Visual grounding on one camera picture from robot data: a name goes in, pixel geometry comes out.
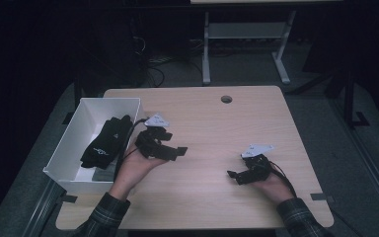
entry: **background table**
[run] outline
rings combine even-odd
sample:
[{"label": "background table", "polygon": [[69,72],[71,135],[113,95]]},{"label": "background table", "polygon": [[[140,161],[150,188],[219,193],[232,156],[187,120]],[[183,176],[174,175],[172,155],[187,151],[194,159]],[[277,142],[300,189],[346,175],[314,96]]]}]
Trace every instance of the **background table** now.
[{"label": "background table", "polygon": [[[221,101],[223,96],[233,100]],[[240,154],[249,144],[271,144],[265,155],[279,165],[316,219],[334,222],[290,111],[278,87],[197,87],[108,90],[105,97],[141,98],[147,116],[167,119],[172,140],[187,146],[175,162],[153,170],[132,192],[122,229],[229,229],[283,226],[275,206],[259,191],[238,186],[227,170],[246,170]],[[56,226],[73,229],[102,195],[66,202]]]}]

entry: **human hand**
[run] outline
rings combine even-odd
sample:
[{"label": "human hand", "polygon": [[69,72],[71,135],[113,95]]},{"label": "human hand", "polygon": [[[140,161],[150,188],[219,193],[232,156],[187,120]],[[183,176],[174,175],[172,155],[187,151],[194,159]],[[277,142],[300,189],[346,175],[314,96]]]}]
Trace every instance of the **human hand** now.
[{"label": "human hand", "polygon": [[115,181],[109,190],[109,194],[119,200],[126,200],[129,192],[155,167],[168,161],[153,158],[145,158],[137,147],[132,144],[125,152]]},{"label": "human hand", "polygon": [[251,186],[261,190],[275,205],[294,198],[290,188],[274,173],[270,173],[264,181],[251,183]]}]

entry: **white box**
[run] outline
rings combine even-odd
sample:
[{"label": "white box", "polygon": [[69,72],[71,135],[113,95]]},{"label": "white box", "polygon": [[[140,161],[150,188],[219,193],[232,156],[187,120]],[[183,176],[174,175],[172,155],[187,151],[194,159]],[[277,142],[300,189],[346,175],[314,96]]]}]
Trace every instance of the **white box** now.
[{"label": "white box", "polygon": [[[101,194],[113,182],[94,182],[95,168],[85,169],[80,161],[85,149],[100,134],[106,120],[121,119],[129,115],[136,123],[145,119],[139,98],[81,99],[50,161],[43,171],[70,194]],[[138,125],[131,135],[132,141],[144,129]]]}]

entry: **person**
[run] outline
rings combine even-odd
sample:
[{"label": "person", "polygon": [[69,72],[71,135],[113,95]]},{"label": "person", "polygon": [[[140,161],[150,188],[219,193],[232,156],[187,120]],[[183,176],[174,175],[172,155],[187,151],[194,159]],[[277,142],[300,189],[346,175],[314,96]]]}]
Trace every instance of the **person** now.
[{"label": "person", "polygon": [[[168,161],[146,159],[134,145],[127,151],[118,174],[110,190],[103,195],[88,220],[81,224],[72,237],[115,236],[130,201],[130,191],[154,168]],[[276,205],[285,227],[293,237],[333,236],[320,225],[301,198],[294,197],[290,189],[273,173],[265,181],[250,185],[264,194]]]}]

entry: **triangular white marker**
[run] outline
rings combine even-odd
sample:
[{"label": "triangular white marker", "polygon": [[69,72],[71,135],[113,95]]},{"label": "triangular white marker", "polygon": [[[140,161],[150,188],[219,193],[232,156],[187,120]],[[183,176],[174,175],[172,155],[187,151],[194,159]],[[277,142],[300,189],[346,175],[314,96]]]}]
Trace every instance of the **triangular white marker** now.
[{"label": "triangular white marker", "polygon": [[249,148],[242,153],[242,158],[255,157],[257,155],[261,155],[266,153],[267,151],[272,150],[274,147],[272,145],[257,145],[251,144]]},{"label": "triangular white marker", "polygon": [[169,126],[169,122],[164,120],[159,113],[148,119],[144,124],[147,126]]}]

